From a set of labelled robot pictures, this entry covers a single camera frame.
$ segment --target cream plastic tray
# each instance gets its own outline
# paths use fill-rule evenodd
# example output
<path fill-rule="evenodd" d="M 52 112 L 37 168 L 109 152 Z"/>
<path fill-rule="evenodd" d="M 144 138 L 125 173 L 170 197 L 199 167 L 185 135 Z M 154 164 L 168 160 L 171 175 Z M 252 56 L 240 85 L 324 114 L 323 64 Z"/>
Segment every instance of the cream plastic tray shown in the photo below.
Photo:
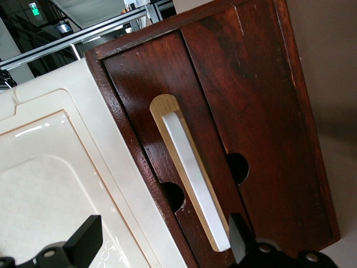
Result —
<path fill-rule="evenodd" d="M 186 267 L 84 60 L 0 106 L 2 256 L 20 264 L 101 214 L 91 267 Z"/>

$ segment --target screw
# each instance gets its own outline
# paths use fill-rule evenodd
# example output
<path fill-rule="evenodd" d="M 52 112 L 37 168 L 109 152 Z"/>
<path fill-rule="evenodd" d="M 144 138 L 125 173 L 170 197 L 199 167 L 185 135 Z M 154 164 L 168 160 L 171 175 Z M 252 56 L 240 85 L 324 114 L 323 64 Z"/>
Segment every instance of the screw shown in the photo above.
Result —
<path fill-rule="evenodd" d="M 305 258 L 307 258 L 309 261 L 312 262 L 318 262 L 319 261 L 319 257 L 317 257 L 315 254 L 313 253 L 308 253 L 305 255 Z"/>
<path fill-rule="evenodd" d="M 44 257 L 45 257 L 45 258 L 51 257 L 51 256 L 53 256 L 55 253 L 56 253 L 56 251 L 54 251 L 54 250 L 48 250 L 48 251 L 46 251 L 46 252 L 44 253 Z"/>
<path fill-rule="evenodd" d="M 272 248 L 269 245 L 261 245 L 259 249 L 264 253 L 269 253 L 272 250 Z"/>

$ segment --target wood grain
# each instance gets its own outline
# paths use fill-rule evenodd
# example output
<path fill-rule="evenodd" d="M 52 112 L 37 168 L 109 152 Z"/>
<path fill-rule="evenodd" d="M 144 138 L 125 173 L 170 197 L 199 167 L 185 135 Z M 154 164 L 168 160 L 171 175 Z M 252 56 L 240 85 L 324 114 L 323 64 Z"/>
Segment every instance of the wood grain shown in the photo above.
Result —
<path fill-rule="evenodd" d="M 103 63 L 158 181 L 176 183 L 185 192 L 186 203 L 176 217 L 198 263 L 202 267 L 228 266 L 234 261 L 232 252 L 212 249 L 149 110 L 158 95 L 177 98 L 216 196 L 224 200 L 219 202 L 226 220 L 233 211 L 247 219 L 180 33 L 161 36 Z"/>
<path fill-rule="evenodd" d="M 149 113 L 160 94 L 177 98 L 226 219 L 241 212 L 258 236 L 291 255 L 339 239 L 284 0 L 215 0 L 86 58 L 189 267 L 228 267 L 234 259 L 211 250 L 185 190 L 174 214 L 165 200 L 159 182 L 184 186 Z M 249 162 L 237 187 L 230 153 Z"/>
<path fill-rule="evenodd" d="M 291 255 L 334 241 L 321 194 L 327 180 L 318 173 L 273 1 L 232 7 L 182 34 L 226 153 L 249 162 L 239 190 L 256 235 Z"/>

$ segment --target wooden handle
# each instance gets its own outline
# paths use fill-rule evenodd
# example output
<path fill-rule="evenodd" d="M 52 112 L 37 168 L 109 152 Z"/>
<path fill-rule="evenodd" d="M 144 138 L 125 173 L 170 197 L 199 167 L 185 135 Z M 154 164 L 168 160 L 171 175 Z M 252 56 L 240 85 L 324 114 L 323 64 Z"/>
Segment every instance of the wooden handle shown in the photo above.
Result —
<path fill-rule="evenodd" d="M 150 111 L 214 251 L 230 248 L 229 228 L 177 99 L 156 97 Z"/>

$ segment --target white handle insert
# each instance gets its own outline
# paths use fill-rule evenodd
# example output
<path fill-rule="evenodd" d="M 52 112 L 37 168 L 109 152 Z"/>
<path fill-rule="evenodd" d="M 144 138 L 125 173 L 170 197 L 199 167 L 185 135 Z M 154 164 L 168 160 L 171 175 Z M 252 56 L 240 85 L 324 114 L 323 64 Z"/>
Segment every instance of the white handle insert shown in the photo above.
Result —
<path fill-rule="evenodd" d="M 225 251 L 230 248 L 229 239 L 181 121 L 175 112 L 162 116 L 162 120 L 170 134 L 217 248 L 219 251 Z"/>

